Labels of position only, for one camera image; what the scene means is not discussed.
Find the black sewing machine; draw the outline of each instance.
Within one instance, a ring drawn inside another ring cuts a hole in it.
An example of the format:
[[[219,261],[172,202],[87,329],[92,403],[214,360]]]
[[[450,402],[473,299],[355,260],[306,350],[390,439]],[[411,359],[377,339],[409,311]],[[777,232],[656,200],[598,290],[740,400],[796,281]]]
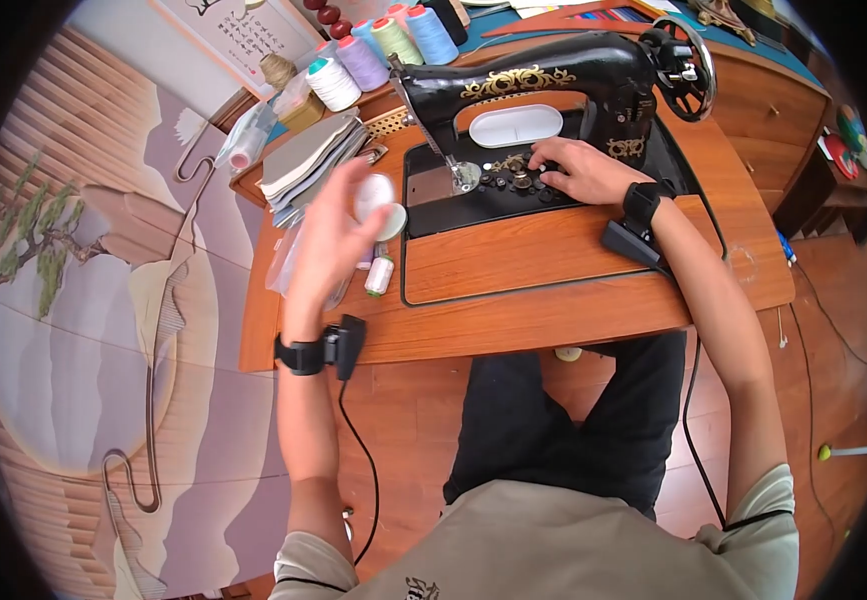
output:
[[[687,40],[675,37],[677,28]],[[456,115],[465,107],[514,93],[585,93],[584,109],[563,112],[561,137],[586,140],[610,157],[666,180],[678,195],[699,192],[655,115],[654,85],[686,121],[699,121],[713,108],[716,78],[710,53],[678,17],[658,18],[638,41],[612,31],[588,31],[475,67],[404,65],[395,54],[390,62],[390,82],[408,113],[404,123],[419,126],[427,138],[427,144],[403,157],[410,237],[577,204],[544,186],[539,170],[526,169],[528,144],[487,149],[456,130]]]

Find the person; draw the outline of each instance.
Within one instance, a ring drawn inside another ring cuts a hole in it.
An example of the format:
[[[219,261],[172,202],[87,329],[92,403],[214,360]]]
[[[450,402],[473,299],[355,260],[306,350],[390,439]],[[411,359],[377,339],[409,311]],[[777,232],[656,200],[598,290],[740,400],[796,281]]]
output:
[[[576,140],[536,143],[529,168],[544,161],[566,171],[542,174],[545,184],[591,205],[620,205],[632,184],[652,182]],[[358,161],[337,168],[307,211],[285,345],[319,337],[325,298],[382,225],[381,211],[362,226],[346,218],[365,172]],[[359,583],[341,518],[326,375],[282,367],[277,418],[292,498],[271,599],[791,598],[799,537],[763,332],[729,266],[674,201],[660,200],[650,226],[730,402],[726,532],[704,525],[682,539],[655,522],[679,413],[684,332],[599,345],[616,357],[616,373],[580,426],[544,392],[537,354],[481,357],[471,367],[440,521]]]

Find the light green thread spool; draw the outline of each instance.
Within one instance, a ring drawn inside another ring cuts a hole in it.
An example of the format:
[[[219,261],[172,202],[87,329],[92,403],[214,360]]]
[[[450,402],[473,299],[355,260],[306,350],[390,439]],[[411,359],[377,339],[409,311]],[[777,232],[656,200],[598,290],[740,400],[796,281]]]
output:
[[[397,21],[391,18],[377,19],[374,21],[370,33],[373,34],[386,56],[396,54],[404,65],[422,65],[424,63],[423,55],[413,45],[406,31],[401,29]]]

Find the black shorts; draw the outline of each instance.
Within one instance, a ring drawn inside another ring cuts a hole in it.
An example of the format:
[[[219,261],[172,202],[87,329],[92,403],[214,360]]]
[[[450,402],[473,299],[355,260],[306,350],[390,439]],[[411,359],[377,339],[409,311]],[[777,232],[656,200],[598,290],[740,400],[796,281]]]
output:
[[[543,388],[535,352],[475,358],[463,400],[459,448],[443,486],[447,504],[494,479],[620,498],[656,520],[687,335],[682,331],[586,346],[617,370],[583,425]]]

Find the button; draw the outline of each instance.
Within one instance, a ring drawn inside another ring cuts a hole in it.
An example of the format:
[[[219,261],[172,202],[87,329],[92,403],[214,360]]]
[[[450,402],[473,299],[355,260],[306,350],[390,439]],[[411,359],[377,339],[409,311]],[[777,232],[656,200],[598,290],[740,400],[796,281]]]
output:
[[[518,189],[526,189],[531,183],[532,181],[530,181],[530,176],[523,172],[515,174],[513,177],[513,186]]]

